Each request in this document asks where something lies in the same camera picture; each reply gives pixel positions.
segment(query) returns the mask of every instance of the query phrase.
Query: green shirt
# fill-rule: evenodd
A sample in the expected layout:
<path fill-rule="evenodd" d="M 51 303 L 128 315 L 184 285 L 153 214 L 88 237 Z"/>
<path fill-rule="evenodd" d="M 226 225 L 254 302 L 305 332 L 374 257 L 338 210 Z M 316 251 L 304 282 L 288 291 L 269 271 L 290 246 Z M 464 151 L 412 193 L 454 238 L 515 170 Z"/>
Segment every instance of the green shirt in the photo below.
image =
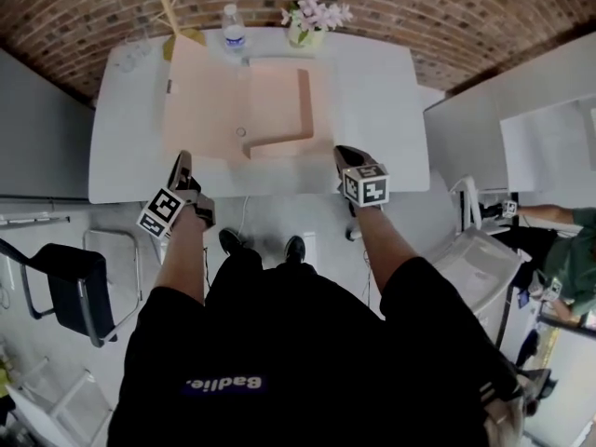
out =
<path fill-rule="evenodd" d="M 575 237 L 557 237 L 544 262 L 544 274 L 557 277 L 561 297 L 573 301 L 574 315 L 584 315 L 596 306 L 596 209 L 574 209 L 574 224 L 583 228 Z"/>

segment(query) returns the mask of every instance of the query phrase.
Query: white table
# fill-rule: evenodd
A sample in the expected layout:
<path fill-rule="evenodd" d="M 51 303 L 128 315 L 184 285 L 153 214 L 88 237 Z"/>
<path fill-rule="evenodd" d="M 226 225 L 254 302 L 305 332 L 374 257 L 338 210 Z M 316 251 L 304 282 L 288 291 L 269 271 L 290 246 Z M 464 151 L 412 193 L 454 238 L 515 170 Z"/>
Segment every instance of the white table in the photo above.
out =
<path fill-rule="evenodd" d="M 224 50 L 220 30 L 205 32 L 210 52 L 241 64 Z M 305 57 L 332 66 L 335 143 L 356 146 L 386 165 L 392 192 L 426 191 L 427 136 L 410 50 L 346 34 L 327 34 L 316 52 L 293 49 L 277 28 L 248 30 L 244 57 Z M 139 67 L 123 73 L 110 53 L 93 125 L 89 165 L 92 203 L 147 200 L 163 186 L 176 155 L 162 148 L 162 119 L 169 63 L 161 46 Z M 193 158 L 193 175 L 211 197 L 330 193 L 338 181 L 332 155 L 252 160 L 241 169 L 221 159 Z"/>

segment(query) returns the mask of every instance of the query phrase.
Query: water bottle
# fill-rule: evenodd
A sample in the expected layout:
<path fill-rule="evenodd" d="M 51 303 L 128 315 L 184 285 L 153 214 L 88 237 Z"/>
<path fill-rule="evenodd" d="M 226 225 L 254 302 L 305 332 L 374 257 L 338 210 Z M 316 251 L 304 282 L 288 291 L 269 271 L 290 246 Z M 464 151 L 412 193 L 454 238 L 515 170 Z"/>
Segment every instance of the water bottle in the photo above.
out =
<path fill-rule="evenodd" d="M 236 5 L 228 4 L 223 8 L 222 28 L 225 47 L 235 53 L 242 51 L 246 44 L 246 28 Z"/>

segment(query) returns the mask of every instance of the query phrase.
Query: brick ceiling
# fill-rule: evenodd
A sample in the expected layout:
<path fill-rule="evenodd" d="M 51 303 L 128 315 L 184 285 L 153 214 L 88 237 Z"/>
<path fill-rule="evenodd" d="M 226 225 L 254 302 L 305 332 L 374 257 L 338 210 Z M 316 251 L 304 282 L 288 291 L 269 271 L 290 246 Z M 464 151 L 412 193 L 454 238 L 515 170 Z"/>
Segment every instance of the brick ceiling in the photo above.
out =
<path fill-rule="evenodd" d="M 182 26 L 220 26 L 237 2 L 249 25 L 279 25 L 291 0 L 180 0 Z M 507 70 L 593 27 L 596 0 L 327 0 L 348 3 L 350 34 L 412 50 L 418 82 L 445 90 Z M 83 99 L 97 94 L 110 49 L 134 38 L 158 0 L 0 0 L 0 43 Z M 167 34 L 154 23 L 150 34 Z"/>

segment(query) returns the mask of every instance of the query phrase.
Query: floor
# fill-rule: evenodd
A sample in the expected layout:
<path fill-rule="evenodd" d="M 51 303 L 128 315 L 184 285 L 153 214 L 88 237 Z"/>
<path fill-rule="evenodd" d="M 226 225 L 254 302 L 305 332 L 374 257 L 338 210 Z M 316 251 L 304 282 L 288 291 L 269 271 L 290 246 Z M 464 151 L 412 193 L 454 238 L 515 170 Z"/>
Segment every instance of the floor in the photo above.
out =
<path fill-rule="evenodd" d="M 423 254 L 429 253 L 437 245 L 437 240 L 448 236 L 451 230 L 449 225 L 456 214 L 454 207 L 444 198 L 441 202 L 443 207 L 440 208 L 440 212 L 445 214 L 442 218 L 432 215 L 439 204 L 432 190 L 427 193 L 393 195 L 386 205 L 386 214 L 415 249 Z M 205 237 L 211 280 L 225 257 L 217 239 L 218 229 L 239 228 L 244 202 L 244 197 L 216 201 L 217 227 Z M 72 213 L 68 224 L 10 230 L 3 232 L 2 238 L 31 256 L 48 242 L 80 247 L 81 237 L 90 226 L 129 230 L 137 238 L 141 249 L 141 283 L 146 299 L 159 264 L 150 238 L 135 226 L 139 210 L 138 204 L 100 207 L 93 211 Z M 373 278 L 369 276 L 363 258 L 362 241 L 350 242 L 345 239 L 345 230 L 351 220 L 346 203 L 339 195 L 252 197 L 246 203 L 243 233 L 253 238 L 254 248 L 262 254 L 265 268 L 276 266 L 282 261 L 283 247 L 290 236 L 314 233 L 317 255 L 313 257 L 310 253 L 309 256 L 315 258 L 318 272 L 344 286 L 363 303 L 370 303 L 371 309 L 378 313 L 380 295 Z M 107 259 L 108 278 L 114 283 L 111 290 L 113 310 L 115 319 L 120 319 L 134 302 L 132 246 L 119 239 L 96 235 L 91 235 L 88 240 L 88 248 L 100 251 Z M 367 289 L 369 278 L 370 291 Z M 118 342 L 98 349 L 91 345 L 87 337 L 64 329 L 53 317 L 32 319 L 22 294 L 18 267 L 4 257 L 0 258 L 0 280 L 10 293 L 10 308 L 0 309 L 0 333 L 9 349 L 17 355 L 20 368 L 26 371 L 48 356 L 55 381 L 62 387 L 67 387 L 84 369 L 88 369 L 96 377 L 108 403 L 114 406 L 134 322 L 122 331 Z M 48 307 L 50 301 L 46 280 L 31 273 L 30 284 L 34 304 L 38 309 Z M 314 292 L 307 292 L 305 296 L 316 302 Z M 504 302 L 503 295 L 493 303 L 491 310 L 494 316 L 479 316 L 493 338 L 498 331 Z M 433 311 L 440 309 L 440 306 L 428 309 L 425 313 L 428 322 L 432 322 Z M 158 350 L 156 360 L 159 362 Z"/>

